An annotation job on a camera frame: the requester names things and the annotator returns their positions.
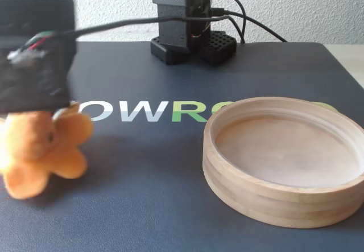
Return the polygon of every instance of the white table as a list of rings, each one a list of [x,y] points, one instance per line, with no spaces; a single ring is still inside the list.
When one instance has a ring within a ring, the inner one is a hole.
[[[326,48],[348,70],[348,72],[364,87],[364,44],[363,45],[334,45]]]

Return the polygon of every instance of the round wooden tray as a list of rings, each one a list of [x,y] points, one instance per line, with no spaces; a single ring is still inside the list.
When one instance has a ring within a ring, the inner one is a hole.
[[[213,192],[250,218],[288,228],[328,226],[364,201],[364,131],[311,102],[242,100],[206,124],[203,168]]]

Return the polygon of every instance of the logo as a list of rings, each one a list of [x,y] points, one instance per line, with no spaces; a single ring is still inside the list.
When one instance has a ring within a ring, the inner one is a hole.
[[[216,103],[211,108],[211,114],[216,113],[222,107],[231,103],[233,102],[225,101]],[[313,102],[313,103],[325,107],[327,109],[337,111],[334,107],[328,104],[322,102]],[[104,108],[104,111],[99,116],[91,118],[92,121],[104,120],[114,112],[114,107],[112,106],[112,104],[106,101],[89,101],[82,103],[80,105],[80,111],[83,111],[86,107],[92,105],[101,105]],[[132,122],[142,110],[144,110],[146,118],[149,122],[158,122],[168,105],[173,105],[172,122],[181,122],[182,115],[188,115],[193,119],[195,119],[197,122],[207,122],[207,119],[200,115],[200,113],[207,110],[207,107],[205,104],[198,101],[174,101],[174,102],[162,101],[155,112],[151,110],[149,101],[140,101],[139,104],[137,104],[137,106],[132,111],[129,110],[129,105],[127,101],[120,101],[118,108],[120,111],[121,120],[123,122]],[[183,107],[187,105],[189,107],[194,106],[195,109],[183,109]]]

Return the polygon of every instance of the orange plush toy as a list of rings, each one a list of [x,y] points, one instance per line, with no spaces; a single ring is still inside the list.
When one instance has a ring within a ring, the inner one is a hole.
[[[86,159],[77,146],[92,135],[93,124],[78,110],[74,102],[55,116],[35,111],[10,114],[1,122],[0,173],[11,197],[41,194],[52,173],[76,179],[86,172]]]

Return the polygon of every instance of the white letter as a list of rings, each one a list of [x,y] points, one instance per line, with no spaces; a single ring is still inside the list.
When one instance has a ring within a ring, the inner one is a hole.
[[[113,106],[106,101],[89,101],[80,105],[80,112],[82,112],[83,109],[90,105],[102,105],[104,107],[104,111],[102,112],[102,114],[100,114],[98,117],[91,118],[92,121],[103,120],[111,115],[114,110]]]
[[[127,108],[127,101],[120,101],[121,120],[125,121],[125,122],[132,122],[134,120],[134,118],[138,115],[140,110],[142,110],[144,108],[148,121],[157,122],[159,120],[159,118],[161,117],[161,115],[163,114],[164,110],[166,109],[168,103],[169,103],[168,101],[162,101],[160,103],[157,111],[155,112],[155,115],[153,115],[152,110],[150,109],[149,102],[141,101],[141,102],[139,102],[139,104],[136,106],[134,111],[129,116],[128,108]]]

